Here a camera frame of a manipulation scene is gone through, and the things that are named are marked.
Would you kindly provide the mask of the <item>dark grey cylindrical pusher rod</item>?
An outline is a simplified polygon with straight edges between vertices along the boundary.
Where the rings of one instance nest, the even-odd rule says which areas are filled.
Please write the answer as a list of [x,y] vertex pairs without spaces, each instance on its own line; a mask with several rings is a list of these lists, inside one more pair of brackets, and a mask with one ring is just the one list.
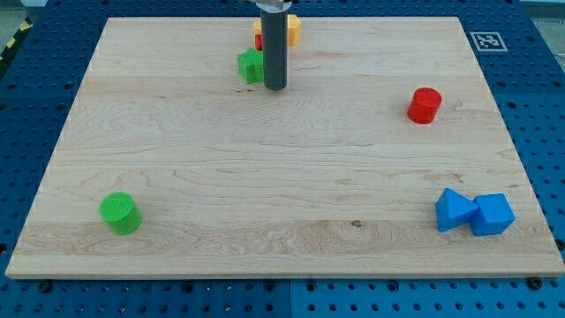
[[264,85],[271,91],[280,91],[287,86],[288,14],[262,10],[260,20]]

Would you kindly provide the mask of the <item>silver metal rod mount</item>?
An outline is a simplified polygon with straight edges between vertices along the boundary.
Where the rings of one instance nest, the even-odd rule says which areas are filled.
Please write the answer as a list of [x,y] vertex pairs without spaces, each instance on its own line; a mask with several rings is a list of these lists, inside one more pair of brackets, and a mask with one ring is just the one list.
[[254,0],[255,4],[263,11],[287,11],[291,0]]

